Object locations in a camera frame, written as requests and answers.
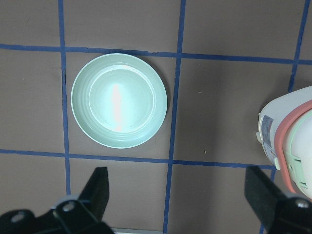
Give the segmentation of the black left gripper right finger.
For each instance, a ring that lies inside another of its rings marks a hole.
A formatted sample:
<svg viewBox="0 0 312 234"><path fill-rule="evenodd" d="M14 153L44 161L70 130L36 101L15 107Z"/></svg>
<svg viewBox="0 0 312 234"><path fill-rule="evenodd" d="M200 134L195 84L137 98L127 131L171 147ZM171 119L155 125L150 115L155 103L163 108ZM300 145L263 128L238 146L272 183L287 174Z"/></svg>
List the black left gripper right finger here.
<svg viewBox="0 0 312 234"><path fill-rule="evenodd" d="M244 195L269 234L310 234L312 202L284 194L257 166L246 168Z"/></svg>

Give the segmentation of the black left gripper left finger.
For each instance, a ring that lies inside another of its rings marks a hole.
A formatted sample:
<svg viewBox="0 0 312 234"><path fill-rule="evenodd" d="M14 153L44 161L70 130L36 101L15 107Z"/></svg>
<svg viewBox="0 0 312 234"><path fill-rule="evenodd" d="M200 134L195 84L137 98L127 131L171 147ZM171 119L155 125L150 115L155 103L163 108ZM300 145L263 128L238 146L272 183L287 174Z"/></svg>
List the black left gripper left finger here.
<svg viewBox="0 0 312 234"><path fill-rule="evenodd" d="M78 198L60 203L53 215L62 226L93 226L101 222L108 200L108 169L97 167Z"/></svg>

